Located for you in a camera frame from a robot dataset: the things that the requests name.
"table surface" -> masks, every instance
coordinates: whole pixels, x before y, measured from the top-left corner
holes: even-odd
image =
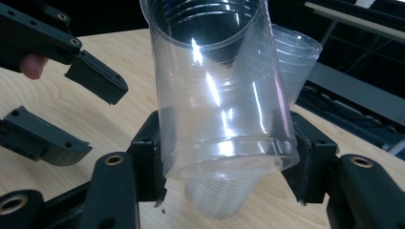
[[[33,162],[0,149],[0,196],[22,189],[54,198],[91,178],[96,160],[126,151],[147,116],[157,109],[154,62],[148,30],[80,37],[86,51],[122,75],[130,91],[110,106],[64,77],[69,66],[50,61],[41,79],[0,69],[0,117],[13,109],[26,109],[66,132],[91,142],[94,148],[75,165],[52,166]],[[379,162],[405,190],[405,162],[374,147],[298,106],[299,113],[334,140],[339,155],[358,154]],[[241,210],[228,219],[213,219],[197,209],[183,184],[166,183],[165,202],[139,205],[142,228],[330,228],[326,203],[302,206],[280,173],[264,175]]]

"stacked plastic cup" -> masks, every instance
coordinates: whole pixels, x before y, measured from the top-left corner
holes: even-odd
[[[166,178],[215,218],[299,161],[265,0],[141,0]]]
[[[292,107],[318,60],[322,45],[298,31],[274,24],[272,28],[288,105]]]

